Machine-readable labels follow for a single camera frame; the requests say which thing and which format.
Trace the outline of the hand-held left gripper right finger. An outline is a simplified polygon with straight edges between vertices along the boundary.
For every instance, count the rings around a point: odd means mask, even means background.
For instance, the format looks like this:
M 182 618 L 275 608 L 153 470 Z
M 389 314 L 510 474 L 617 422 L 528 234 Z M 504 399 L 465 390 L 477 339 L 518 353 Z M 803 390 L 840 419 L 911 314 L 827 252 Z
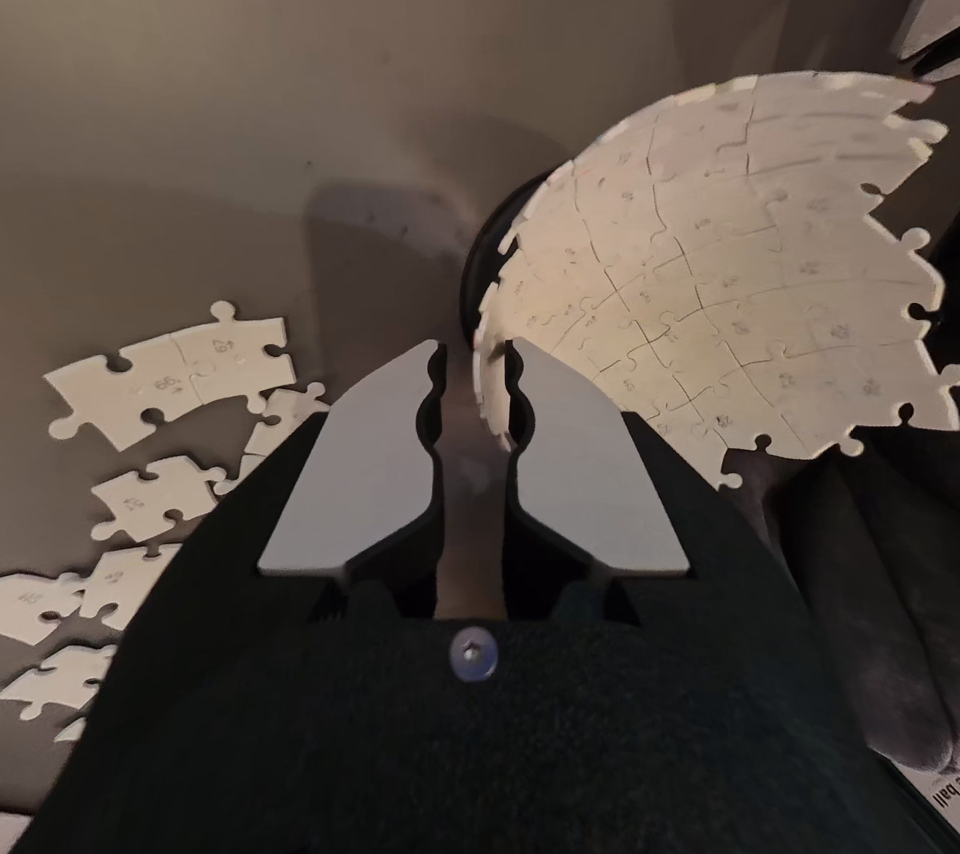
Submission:
M 504 347 L 504 608 L 546 618 L 568 584 L 681 579 L 693 559 L 619 406 L 539 343 Z

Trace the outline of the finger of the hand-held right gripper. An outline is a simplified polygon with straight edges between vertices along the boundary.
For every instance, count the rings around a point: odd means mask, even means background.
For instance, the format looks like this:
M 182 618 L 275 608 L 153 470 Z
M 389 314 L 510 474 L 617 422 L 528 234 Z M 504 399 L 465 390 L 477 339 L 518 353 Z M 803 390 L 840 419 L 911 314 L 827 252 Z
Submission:
M 960 75 L 960 37 L 942 37 L 911 63 L 919 81 L 946 81 Z
M 931 52 L 960 26 L 960 0 L 911 0 L 894 33 L 894 59 L 909 63 Z

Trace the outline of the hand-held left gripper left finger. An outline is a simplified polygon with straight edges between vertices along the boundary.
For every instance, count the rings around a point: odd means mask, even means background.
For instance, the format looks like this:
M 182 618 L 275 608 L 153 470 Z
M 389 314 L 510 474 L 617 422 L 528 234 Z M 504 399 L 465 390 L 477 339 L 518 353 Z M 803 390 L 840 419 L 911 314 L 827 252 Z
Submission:
M 446 343 L 422 339 L 328 407 L 259 554 L 262 574 L 317 574 L 338 588 L 382 583 L 407 618 L 436 614 L 446 362 Z

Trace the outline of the puzzle pieces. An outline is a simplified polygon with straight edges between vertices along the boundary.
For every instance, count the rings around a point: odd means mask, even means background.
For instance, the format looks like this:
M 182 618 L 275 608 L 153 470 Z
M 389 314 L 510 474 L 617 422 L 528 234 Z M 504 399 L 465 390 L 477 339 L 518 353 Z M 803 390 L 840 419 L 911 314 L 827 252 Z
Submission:
M 171 450 L 96 474 L 99 514 L 78 561 L 3 546 L 3 645 L 19 657 L 3 666 L 3 714 L 19 726 L 52 714 L 56 745 L 78 742 L 121 635 L 185 548 L 185 526 L 206 521 L 309 414 L 328 412 L 317 378 L 300 386 L 293 322 L 247 318 L 234 299 L 213 299 L 206 320 L 127 343 L 116 360 L 96 353 L 44 374 L 66 406 L 46 424 L 52 440 L 92 429 L 113 450 L 135 455 L 219 402 L 247 406 L 249 436 L 235 463 Z

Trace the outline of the partly built white puzzle ball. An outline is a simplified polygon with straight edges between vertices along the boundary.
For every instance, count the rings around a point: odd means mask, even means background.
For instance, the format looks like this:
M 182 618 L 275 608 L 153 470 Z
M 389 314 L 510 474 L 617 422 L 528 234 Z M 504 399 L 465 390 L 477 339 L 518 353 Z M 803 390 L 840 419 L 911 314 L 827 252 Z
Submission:
M 711 486 L 729 450 L 858 455 L 857 429 L 957 432 L 957 362 L 924 343 L 945 274 L 873 213 L 946 123 L 935 83 L 766 71 L 668 95 L 546 174 L 510 215 L 471 334 L 507 449 L 504 343 L 531 339 L 641 414 Z

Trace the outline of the white printed card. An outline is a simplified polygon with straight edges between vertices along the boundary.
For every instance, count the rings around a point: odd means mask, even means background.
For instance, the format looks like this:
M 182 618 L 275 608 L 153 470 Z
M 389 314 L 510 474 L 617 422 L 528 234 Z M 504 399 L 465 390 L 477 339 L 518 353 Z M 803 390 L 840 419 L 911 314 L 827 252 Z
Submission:
M 935 819 L 946 836 L 960 836 L 960 772 L 952 765 L 946 772 L 911 767 L 892 760 L 883 760 L 894 783 L 909 789 L 911 800 L 924 800 L 922 810 Z

